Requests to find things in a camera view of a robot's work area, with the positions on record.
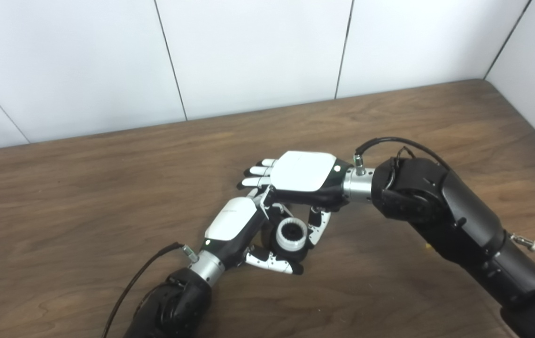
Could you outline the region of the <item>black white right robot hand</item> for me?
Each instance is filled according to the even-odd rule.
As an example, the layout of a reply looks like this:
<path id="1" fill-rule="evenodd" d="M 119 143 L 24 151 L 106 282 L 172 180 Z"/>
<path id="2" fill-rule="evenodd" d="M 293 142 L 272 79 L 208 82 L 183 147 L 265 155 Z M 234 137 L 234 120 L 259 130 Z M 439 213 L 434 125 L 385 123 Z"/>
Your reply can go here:
<path id="1" fill-rule="evenodd" d="M 364 166 L 358 154 L 349 163 L 329 153 L 288 151 L 276 160 L 261 160 L 246 169 L 237 188 L 272 187 L 276 201 L 313 208 L 308 228 L 310 244 L 316 246 L 330 213 L 351 202 L 372 201 L 374 171 Z"/>

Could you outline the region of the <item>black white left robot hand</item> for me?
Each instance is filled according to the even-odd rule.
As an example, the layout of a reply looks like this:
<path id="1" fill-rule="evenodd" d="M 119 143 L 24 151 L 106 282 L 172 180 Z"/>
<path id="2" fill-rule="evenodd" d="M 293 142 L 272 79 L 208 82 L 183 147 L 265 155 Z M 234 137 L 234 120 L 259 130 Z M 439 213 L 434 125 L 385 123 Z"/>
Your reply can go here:
<path id="1" fill-rule="evenodd" d="M 275 252 L 253 246 L 252 241 L 267 221 L 280 213 L 274 189 L 235 197 L 226 203 L 205 231 L 197 261 L 189 269 L 213 287 L 226 271 L 244 263 L 284 274 L 302 275 L 304 267 Z"/>

